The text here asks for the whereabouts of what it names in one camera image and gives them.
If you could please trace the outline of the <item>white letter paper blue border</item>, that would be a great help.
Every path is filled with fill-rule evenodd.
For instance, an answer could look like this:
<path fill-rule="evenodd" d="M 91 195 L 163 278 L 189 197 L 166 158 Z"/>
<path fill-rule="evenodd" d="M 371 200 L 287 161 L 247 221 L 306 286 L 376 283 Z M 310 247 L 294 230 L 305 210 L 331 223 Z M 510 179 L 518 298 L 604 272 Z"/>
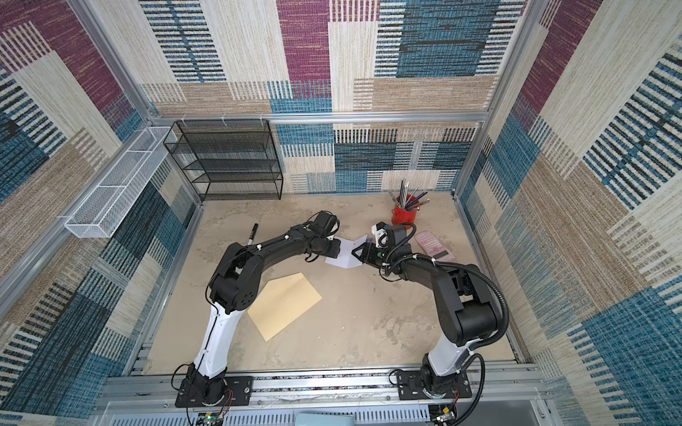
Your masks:
<path fill-rule="evenodd" d="M 367 234 L 361 238 L 351 241 L 344 238 L 339 238 L 340 250 L 336 258 L 327 257 L 325 260 L 326 264 L 331 266 L 337 266 L 343 269 L 352 269 L 362 265 L 362 262 L 358 260 L 352 253 L 352 250 L 362 246 L 367 241 Z"/>

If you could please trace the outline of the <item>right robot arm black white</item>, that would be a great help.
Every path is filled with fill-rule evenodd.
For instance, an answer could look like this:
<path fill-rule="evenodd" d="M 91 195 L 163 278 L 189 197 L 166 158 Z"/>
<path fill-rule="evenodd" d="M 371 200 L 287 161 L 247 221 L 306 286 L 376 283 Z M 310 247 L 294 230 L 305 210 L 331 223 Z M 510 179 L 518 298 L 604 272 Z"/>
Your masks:
<path fill-rule="evenodd" d="M 415 225 L 380 222 L 372 233 L 373 239 L 353 247 L 353 257 L 377 268 L 385 280 L 394 275 L 433 292 L 442 335 L 424 355 L 414 383 L 428 398 L 445 397 L 465 381 L 468 367 L 479 356 L 476 351 L 504 337 L 510 322 L 508 303 L 478 266 L 414 252 L 410 240 Z"/>

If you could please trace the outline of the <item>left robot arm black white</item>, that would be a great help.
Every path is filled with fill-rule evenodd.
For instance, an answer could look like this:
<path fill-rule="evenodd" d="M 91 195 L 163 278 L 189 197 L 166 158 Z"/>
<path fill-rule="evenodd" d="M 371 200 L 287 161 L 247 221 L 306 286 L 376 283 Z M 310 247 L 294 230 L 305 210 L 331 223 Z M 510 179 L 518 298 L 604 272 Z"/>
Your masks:
<path fill-rule="evenodd" d="M 264 271 L 299 255 L 305 255 L 307 261 L 336 258 L 340 252 L 340 241 L 335 237 L 339 227 L 336 215 L 320 211 L 270 240 L 228 246 L 204 292 L 211 316 L 200 351 L 181 383 L 182 392 L 198 392 L 206 402 L 223 392 L 230 346 L 240 319 L 259 294 Z"/>

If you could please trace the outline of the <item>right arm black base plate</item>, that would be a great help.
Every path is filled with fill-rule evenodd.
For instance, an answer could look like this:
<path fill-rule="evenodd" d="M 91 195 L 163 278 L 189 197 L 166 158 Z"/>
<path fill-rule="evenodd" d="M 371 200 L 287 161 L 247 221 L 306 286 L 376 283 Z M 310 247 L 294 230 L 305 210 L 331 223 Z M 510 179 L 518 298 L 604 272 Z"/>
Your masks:
<path fill-rule="evenodd" d="M 389 382 L 397 388 L 400 400 L 472 397 L 471 383 L 465 373 L 435 376 L 422 370 L 397 369 L 389 374 Z"/>

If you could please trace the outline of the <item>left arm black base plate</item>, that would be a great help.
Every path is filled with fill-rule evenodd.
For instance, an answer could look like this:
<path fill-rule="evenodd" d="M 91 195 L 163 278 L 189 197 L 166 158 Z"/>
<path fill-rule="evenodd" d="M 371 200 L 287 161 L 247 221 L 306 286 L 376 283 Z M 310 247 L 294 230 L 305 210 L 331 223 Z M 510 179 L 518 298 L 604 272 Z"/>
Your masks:
<path fill-rule="evenodd" d="M 176 408 L 227 408 L 248 406 L 253 376 L 223 376 L 207 381 L 202 376 L 186 377 L 175 400 Z"/>

